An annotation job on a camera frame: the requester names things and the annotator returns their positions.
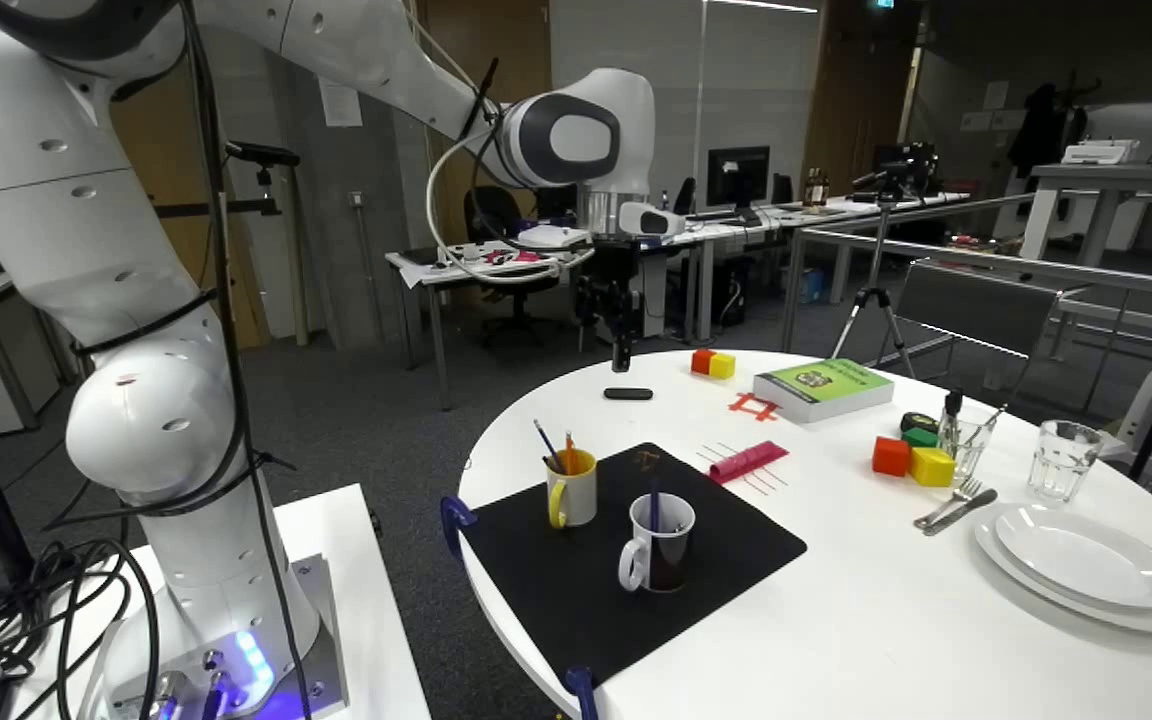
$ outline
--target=round white table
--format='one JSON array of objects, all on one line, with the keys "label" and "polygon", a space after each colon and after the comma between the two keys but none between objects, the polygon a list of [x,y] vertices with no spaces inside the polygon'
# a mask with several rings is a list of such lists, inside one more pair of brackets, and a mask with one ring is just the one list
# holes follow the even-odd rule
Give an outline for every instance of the round white table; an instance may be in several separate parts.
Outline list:
[{"label": "round white table", "polygon": [[[1152,636],[1080,621],[1014,592],[976,558],[966,515],[939,538],[921,538],[917,515],[942,491],[885,482],[868,469],[873,440],[890,437],[898,413],[939,416],[942,387],[895,381],[885,408],[816,426],[727,413],[750,374],[805,358],[737,354],[733,381],[694,381],[688,354],[636,358],[628,376],[607,364],[567,374],[490,421],[459,477],[459,500],[482,508],[545,482],[545,443],[533,421],[561,440],[575,437],[595,455],[658,443],[706,469],[749,443],[775,440],[790,455],[727,484],[750,508],[808,540],[765,584],[658,645],[641,664],[599,684],[603,720],[684,717],[827,717],[827,720],[1140,720],[1152,717]],[[607,385],[644,385],[647,405],[603,401]],[[998,504],[1022,504],[1035,429],[1002,416],[981,455],[981,482]],[[1067,512],[1114,524],[1152,544],[1152,495],[1095,464]],[[516,664],[545,698],[575,717],[575,698],[546,670],[490,575],[459,538],[469,584]]]}]

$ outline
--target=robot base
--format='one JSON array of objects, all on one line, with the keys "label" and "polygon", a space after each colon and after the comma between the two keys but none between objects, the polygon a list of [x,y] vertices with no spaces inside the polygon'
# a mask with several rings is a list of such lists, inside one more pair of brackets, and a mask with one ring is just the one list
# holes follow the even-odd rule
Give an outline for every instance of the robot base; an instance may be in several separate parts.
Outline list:
[{"label": "robot base", "polygon": [[[323,621],[316,645],[305,656],[305,680],[311,691],[307,709],[311,709],[311,717],[331,717],[331,712],[347,709],[331,571],[326,571],[323,558],[307,558],[307,561],[290,563],[290,575],[298,582],[307,603]],[[212,691],[218,690],[216,671],[212,671],[212,670],[218,670],[216,656],[207,650],[198,650],[194,640],[189,640],[180,607],[168,592],[157,592],[157,607],[160,607],[160,656],[164,656],[164,664],[160,664],[160,698],[157,698],[150,717],[168,717],[168,720],[229,717],[229,712],[207,709]],[[122,621],[117,645],[126,645],[131,636],[145,636],[145,614]],[[91,717],[94,720],[136,720],[141,690],[145,690],[145,677],[119,680],[110,691],[98,691],[98,680],[94,680],[91,698],[88,698],[88,700],[94,700]],[[284,677],[270,684],[269,700],[249,717],[251,720],[294,720],[298,717],[294,671],[284,670]]]}]

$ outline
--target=yellow block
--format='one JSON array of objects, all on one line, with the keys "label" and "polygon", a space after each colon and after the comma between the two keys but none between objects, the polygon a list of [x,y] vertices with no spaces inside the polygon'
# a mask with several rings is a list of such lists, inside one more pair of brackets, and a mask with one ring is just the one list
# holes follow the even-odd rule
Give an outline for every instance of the yellow block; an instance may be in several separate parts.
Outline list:
[{"label": "yellow block", "polygon": [[733,381],[737,376],[737,358],[733,354],[713,354],[706,376],[713,381]]},{"label": "yellow block", "polygon": [[912,448],[912,474],[924,488],[946,488],[950,484],[950,455],[942,448]]}]

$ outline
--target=laboratory room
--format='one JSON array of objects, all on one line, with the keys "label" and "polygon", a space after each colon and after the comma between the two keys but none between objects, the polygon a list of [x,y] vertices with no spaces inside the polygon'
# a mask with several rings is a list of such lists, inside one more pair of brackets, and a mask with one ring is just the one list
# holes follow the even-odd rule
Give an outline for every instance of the laboratory room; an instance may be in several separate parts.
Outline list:
[{"label": "laboratory room", "polygon": [[1152,720],[1152,5],[0,0],[0,720]]}]

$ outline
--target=grey floor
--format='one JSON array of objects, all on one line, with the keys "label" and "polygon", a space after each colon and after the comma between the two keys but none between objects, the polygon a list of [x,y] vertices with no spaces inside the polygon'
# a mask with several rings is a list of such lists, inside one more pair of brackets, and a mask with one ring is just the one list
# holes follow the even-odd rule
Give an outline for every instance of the grey floor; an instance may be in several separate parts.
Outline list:
[{"label": "grey floor", "polygon": [[[827,354],[843,310],[808,310],[796,325],[796,354]],[[290,469],[269,469],[274,500],[311,495],[340,484],[360,484],[375,520],[385,563],[408,624],[415,670],[439,720],[482,717],[546,717],[534,690],[490,640],[459,571],[448,563],[434,500],[454,491],[465,455],[482,426],[505,413],[518,391],[575,367],[567,335],[556,329],[489,331],[476,315],[448,325],[450,354],[450,408],[439,413],[434,376],[428,364],[408,367],[395,350],[331,354],[323,345],[289,350],[270,345],[244,358],[251,387],[256,443]],[[718,350],[775,350],[778,304],[760,302],[739,329],[718,329]],[[856,331],[856,354],[879,345],[874,315]],[[1101,391],[1087,401],[1087,367],[1095,350],[1077,340],[1047,350],[1047,364],[1026,376],[1022,416],[1095,416],[1113,421],[1152,354],[1114,358],[1103,367]],[[932,381],[970,385],[981,364],[970,354],[924,360]],[[62,416],[66,401],[47,405],[40,429],[0,440],[0,482],[33,544],[50,540],[43,524],[88,488],[62,469]],[[117,500],[88,488],[76,512],[102,512]],[[62,540],[110,538],[110,527],[62,533]]]}]

